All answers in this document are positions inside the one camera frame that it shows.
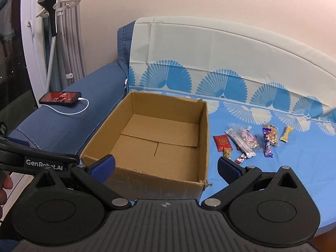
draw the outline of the snack wrapper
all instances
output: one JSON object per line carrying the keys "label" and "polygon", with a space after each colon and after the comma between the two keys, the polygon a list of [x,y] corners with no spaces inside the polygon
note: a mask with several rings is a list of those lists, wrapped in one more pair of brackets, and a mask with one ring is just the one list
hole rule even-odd
{"label": "snack wrapper", "polygon": [[246,154],[247,158],[256,156],[256,153],[246,144],[240,134],[236,133],[233,128],[225,131],[226,134],[240,147],[240,149]]}
{"label": "snack wrapper", "polygon": [[254,135],[250,132],[249,129],[244,129],[241,128],[239,131],[242,139],[245,141],[245,143],[251,148],[257,148],[259,147],[259,143],[258,140],[256,140],[256,138],[254,137]]}
{"label": "snack wrapper", "polygon": [[228,159],[231,159],[231,149],[229,148],[224,148],[224,156]]}
{"label": "snack wrapper", "polygon": [[283,133],[282,137],[280,137],[281,141],[288,142],[288,135],[294,129],[291,126],[287,126],[285,132]]}
{"label": "snack wrapper", "polygon": [[278,130],[275,126],[271,124],[265,124],[265,128],[271,129],[271,133],[269,134],[269,141],[271,145],[277,146],[278,145]]}
{"label": "snack wrapper", "polygon": [[272,150],[271,150],[271,144],[270,144],[270,139],[269,139],[269,135],[271,133],[271,129],[269,128],[263,128],[263,133],[264,133],[264,142],[265,142],[265,153],[264,156],[265,157],[272,157],[273,158],[273,154],[272,154]]}
{"label": "snack wrapper", "polygon": [[224,149],[232,150],[232,146],[227,134],[214,136],[213,138],[215,140],[218,152],[222,152]]}
{"label": "snack wrapper", "polygon": [[245,153],[242,153],[236,160],[235,163],[241,164],[247,158]]}

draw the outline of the clear plastic bag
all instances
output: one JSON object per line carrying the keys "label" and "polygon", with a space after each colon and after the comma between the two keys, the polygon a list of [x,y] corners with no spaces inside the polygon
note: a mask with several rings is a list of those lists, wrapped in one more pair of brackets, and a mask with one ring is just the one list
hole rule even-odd
{"label": "clear plastic bag", "polygon": [[226,134],[240,147],[247,158],[256,156],[254,150],[261,149],[261,147],[257,137],[251,133],[252,127],[238,124],[229,124],[229,126]]}
{"label": "clear plastic bag", "polygon": [[271,130],[271,133],[269,134],[269,141],[271,145],[277,146],[278,145],[278,129],[271,124],[265,124],[264,128]]}

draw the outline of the red packet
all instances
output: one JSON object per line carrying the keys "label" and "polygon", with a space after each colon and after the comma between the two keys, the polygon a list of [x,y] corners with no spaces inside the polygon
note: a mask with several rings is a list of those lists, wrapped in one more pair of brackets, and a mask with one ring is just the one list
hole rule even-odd
{"label": "red packet", "polygon": [[214,136],[213,138],[215,140],[218,152],[224,151],[224,148],[233,150],[227,134]]}

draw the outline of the phone screen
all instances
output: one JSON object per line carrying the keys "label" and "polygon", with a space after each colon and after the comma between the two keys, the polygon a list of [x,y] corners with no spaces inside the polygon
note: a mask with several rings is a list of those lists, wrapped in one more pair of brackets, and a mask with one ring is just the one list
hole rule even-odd
{"label": "phone screen", "polygon": [[58,105],[71,104],[76,102],[80,96],[80,92],[49,92],[39,100],[39,103]]}

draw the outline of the glass window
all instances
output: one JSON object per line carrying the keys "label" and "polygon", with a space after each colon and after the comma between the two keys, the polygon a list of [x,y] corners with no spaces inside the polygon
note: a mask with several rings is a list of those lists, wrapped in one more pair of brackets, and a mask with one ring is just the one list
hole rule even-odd
{"label": "glass window", "polygon": [[21,37],[21,0],[0,0],[0,134],[37,109]]}

